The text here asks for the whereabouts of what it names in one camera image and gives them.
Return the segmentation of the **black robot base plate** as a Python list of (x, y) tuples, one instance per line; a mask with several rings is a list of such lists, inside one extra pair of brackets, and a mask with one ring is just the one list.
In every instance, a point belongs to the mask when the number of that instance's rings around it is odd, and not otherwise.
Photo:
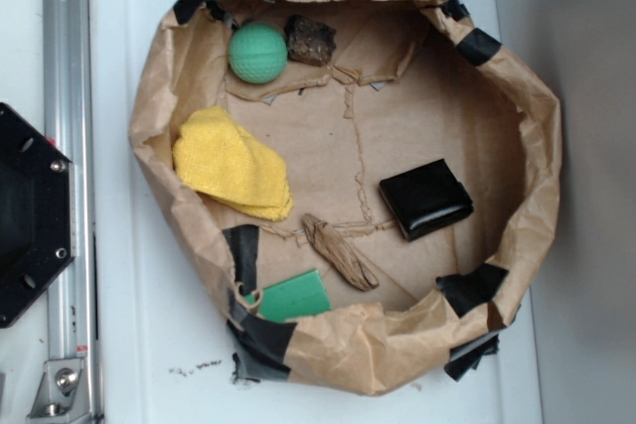
[(13, 326), (75, 256), (73, 163), (1, 105), (1, 327)]

